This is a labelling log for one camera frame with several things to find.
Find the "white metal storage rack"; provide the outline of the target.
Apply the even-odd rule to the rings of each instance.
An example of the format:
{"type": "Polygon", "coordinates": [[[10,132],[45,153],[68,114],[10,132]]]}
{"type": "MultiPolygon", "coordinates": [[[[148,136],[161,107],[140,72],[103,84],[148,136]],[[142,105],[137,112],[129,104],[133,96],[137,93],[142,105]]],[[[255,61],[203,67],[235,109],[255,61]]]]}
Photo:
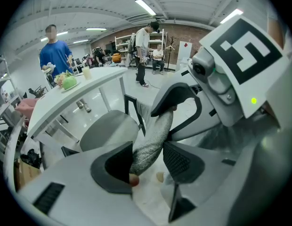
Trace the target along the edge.
{"type": "Polygon", "coordinates": [[[0,55],[0,152],[4,152],[13,128],[20,120],[15,107],[20,102],[20,95],[10,76],[8,63],[0,55]]]}

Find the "person's right forearm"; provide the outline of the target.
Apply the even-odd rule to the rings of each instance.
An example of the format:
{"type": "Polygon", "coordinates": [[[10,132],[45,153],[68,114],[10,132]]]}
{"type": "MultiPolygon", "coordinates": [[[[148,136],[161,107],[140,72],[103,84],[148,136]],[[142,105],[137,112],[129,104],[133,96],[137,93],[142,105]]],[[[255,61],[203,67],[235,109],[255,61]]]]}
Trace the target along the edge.
{"type": "Polygon", "coordinates": [[[281,22],[278,20],[277,15],[268,13],[267,32],[274,39],[274,41],[283,49],[284,36],[282,31],[281,22]]]}

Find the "cup of beige drink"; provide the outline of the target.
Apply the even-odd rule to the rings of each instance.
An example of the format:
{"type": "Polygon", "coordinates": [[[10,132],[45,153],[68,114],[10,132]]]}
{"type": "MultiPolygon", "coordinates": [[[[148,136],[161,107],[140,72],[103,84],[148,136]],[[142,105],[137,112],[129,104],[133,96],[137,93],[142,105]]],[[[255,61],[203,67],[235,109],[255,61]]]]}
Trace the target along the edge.
{"type": "Polygon", "coordinates": [[[83,73],[85,79],[89,80],[92,78],[90,68],[88,66],[82,68],[82,73],[83,73]]]}

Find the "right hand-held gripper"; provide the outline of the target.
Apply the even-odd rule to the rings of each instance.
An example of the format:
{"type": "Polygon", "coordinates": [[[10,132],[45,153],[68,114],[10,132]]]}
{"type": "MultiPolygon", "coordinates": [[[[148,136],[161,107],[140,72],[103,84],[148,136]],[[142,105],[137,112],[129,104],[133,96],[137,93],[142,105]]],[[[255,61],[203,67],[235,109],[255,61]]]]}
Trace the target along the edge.
{"type": "Polygon", "coordinates": [[[195,77],[221,123],[227,127],[251,117],[289,67],[279,45],[260,27],[235,16],[200,40],[215,68],[207,83],[195,77]]]}

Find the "artificial flower bouquet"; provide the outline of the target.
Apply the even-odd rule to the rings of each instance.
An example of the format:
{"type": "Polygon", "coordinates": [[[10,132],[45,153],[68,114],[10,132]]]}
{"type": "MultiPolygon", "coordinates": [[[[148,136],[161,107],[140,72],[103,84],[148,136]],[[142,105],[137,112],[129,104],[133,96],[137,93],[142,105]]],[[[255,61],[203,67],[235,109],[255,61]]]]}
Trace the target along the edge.
{"type": "Polygon", "coordinates": [[[73,73],[70,73],[69,71],[66,71],[64,73],[58,74],[54,78],[54,82],[59,86],[62,87],[63,80],[66,79],[67,77],[74,77],[73,73]]]}

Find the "white open shelving unit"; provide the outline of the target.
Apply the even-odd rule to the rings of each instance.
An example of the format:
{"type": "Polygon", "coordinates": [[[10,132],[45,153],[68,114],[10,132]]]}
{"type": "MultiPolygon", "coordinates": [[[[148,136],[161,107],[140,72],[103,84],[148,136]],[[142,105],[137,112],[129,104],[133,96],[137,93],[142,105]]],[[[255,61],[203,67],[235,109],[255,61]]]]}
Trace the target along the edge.
{"type": "MultiPolygon", "coordinates": [[[[135,60],[131,56],[130,56],[129,64],[126,64],[127,56],[129,54],[128,47],[129,47],[130,39],[132,35],[135,35],[135,33],[114,38],[116,50],[121,55],[121,62],[119,63],[120,66],[135,66],[135,60]]],[[[160,32],[153,32],[150,34],[150,40],[148,43],[148,48],[149,48],[148,57],[149,58],[146,63],[148,67],[152,66],[153,51],[157,49],[158,44],[161,45],[162,50],[163,50],[163,55],[165,55],[165,47],[167,45],[167,38],[168,38],[168,33],[164,29],[161,29],[160,32]]]]}

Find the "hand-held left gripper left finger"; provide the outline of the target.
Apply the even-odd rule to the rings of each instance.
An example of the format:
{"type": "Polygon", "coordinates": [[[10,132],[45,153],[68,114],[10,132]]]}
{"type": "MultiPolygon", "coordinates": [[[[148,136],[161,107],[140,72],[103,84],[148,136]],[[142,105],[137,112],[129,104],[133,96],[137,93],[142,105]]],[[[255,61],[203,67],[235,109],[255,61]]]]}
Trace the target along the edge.
{"type": "Polygon", "coordinates": [[[132,142],[75,153],[57,161],[18,193],[40,226],[154,226],[128,183],[132,142]]]}

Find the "grey armchair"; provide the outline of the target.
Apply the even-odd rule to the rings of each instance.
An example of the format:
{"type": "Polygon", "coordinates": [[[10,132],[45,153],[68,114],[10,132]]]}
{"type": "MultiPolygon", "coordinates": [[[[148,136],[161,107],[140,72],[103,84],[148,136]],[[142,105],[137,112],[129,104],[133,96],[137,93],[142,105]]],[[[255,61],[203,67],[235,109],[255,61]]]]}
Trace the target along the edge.
{"type": "Polygon", "coordinates": [[[140,121],[127,111],[111,110],[101,116],[84,133],[81,152],[66,154],[63,162],[68,170],[90,170],[98,178],[127,181],[129,175],[139,176],[155,163],[171,129],[173,109],[168,106],[153,117],[150,106],[126,95],[125,105],[130,102],[140,121]]]}

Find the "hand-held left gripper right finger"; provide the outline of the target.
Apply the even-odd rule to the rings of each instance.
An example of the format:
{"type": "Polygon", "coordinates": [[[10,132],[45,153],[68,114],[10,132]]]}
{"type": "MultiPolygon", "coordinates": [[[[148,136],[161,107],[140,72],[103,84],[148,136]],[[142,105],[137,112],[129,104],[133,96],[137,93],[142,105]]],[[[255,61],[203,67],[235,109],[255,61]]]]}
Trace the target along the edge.
{"type": "Polygon", "coordinates": [[[256,145],[239,156],[167,141],[163,161],[174,180],[170,226],[230,226],[256,145]]]}

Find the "large cardboard box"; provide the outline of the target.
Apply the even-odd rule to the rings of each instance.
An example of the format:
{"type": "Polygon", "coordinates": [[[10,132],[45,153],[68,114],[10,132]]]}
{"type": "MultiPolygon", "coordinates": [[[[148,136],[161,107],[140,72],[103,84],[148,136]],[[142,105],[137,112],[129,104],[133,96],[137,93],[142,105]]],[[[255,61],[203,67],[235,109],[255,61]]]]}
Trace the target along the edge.
{"type": "Polygon", "coordinates": [[[37,169],[18,158],[14,164],[14,184],[16,191],[19,191],[40,174],[40,169],[37,169]]]}

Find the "dark coat rack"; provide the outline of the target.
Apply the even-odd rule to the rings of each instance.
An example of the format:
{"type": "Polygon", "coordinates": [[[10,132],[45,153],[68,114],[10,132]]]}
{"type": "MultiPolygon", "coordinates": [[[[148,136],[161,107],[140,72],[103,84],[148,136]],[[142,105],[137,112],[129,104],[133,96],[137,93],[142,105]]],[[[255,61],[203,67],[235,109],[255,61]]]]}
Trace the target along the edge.
{"type": "Polygon", "coordinates": [[[171,36],[170,37],[170,44],[168,47],[166,47],[166,50],[168,51],[168,62],[167,62],[167,68],[165,68],[165,71],[166,72],[169,72],[169,64],[170,64],[170,55],[171,55],[171,52],[174,51],[174,47],[173,47],[173,44],[175,42],[175,37],[174,36],[171,36]]]}

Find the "green round cabbage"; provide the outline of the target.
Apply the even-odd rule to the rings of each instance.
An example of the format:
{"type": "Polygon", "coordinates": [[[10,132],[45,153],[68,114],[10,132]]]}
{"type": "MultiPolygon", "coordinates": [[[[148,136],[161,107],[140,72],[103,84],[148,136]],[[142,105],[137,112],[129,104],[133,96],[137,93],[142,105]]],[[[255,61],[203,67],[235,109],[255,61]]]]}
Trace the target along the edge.
{"type": "Polygon", "coordinates": [[[69,77],[64,78],[62,82],[62,87],[64,90],[68,90],[69,88],[75,86],[76,84],[77,84],[76,78],[73,76],[69,76],[69,77]]]}

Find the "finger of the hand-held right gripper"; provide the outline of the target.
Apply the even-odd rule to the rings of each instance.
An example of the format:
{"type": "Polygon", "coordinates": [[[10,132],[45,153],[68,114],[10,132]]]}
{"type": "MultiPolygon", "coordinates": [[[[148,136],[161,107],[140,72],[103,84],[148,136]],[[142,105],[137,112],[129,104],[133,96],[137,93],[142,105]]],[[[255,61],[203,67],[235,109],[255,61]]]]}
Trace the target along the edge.
{"type": "Polygon", "coordinates": [[[196,112],[169,132],[169,141],[180,141],[203,133],[221,123],[206,95],[194,97],[196,112]]]}
{"type": "Polygon", "coordinates": [[[185,102],[188,98],[195,100],[196,108],[201,109],[201,101],[197,96],[198,82],[187,69],[174,73],[161,86],[152,108],[151,116],[156,117],[174,106],[185,102]]]}

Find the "white standing board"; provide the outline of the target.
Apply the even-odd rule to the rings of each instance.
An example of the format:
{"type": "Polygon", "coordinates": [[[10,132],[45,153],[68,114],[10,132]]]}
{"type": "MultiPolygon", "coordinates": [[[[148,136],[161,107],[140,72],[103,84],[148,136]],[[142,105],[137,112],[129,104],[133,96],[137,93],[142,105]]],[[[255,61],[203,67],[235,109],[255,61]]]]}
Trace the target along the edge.
{"type": "Polygon", "coordinates": [[[179,71],[180,69],[187,66],[188,60],[191,55],[191,50],[192,50],[192,43],[185,42],[185,41],[179,42],[176,71],[179,71]]]}

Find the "black bag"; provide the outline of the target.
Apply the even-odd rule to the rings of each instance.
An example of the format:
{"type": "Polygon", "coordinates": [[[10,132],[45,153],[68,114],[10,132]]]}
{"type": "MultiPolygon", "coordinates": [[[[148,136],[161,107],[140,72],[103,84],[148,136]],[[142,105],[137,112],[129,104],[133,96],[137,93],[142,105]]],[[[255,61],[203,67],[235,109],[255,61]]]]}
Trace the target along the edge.
{"type": "Polygon", "coordinates": [[[37,168],[37,169],[40,168],[41,163],[42,163],[42,158],[39,156],[38,153],[35,152],[34,149],[30,149],[30,150],[27,152],[27,154],[21,154],[21,155],[20,155],[20,159],[21,159],[24,163],[26,163],[26,164],[28,164],[28,165],[30,165],[30,166],[32,166],[32,167],[35,167],[35,168],[37,168]]]}

